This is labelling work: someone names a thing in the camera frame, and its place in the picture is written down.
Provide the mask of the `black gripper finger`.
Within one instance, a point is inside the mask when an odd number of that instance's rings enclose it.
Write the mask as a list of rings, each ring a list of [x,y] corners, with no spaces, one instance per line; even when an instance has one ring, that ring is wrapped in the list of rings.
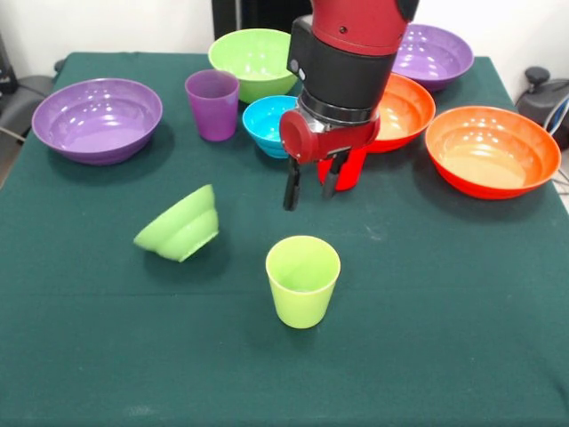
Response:
[[[300,180],[301,170],[299,163],[294,157],[290,157],[288,159],[288,179],[283,201],[283,208],[285,211],[293,211],[298,204]]]
[[[341,168],[349,158],[349,150],[337,151],[322,161],[322,164],[328,164],[329,168],[325,175],[325,181],[322,189],[323,199],[330,199],[334,196],[339,179]]]

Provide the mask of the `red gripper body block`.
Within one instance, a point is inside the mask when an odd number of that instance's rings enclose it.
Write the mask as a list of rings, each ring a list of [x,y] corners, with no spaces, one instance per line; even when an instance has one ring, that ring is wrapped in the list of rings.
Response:
[[[362,149],[376,139],[380,127],[377,112],[364,125],[334,126],[318,122],[301,109],[292,109],[282,115],[279,132],[285,152],[299,164],[306,164],[340,151]]]

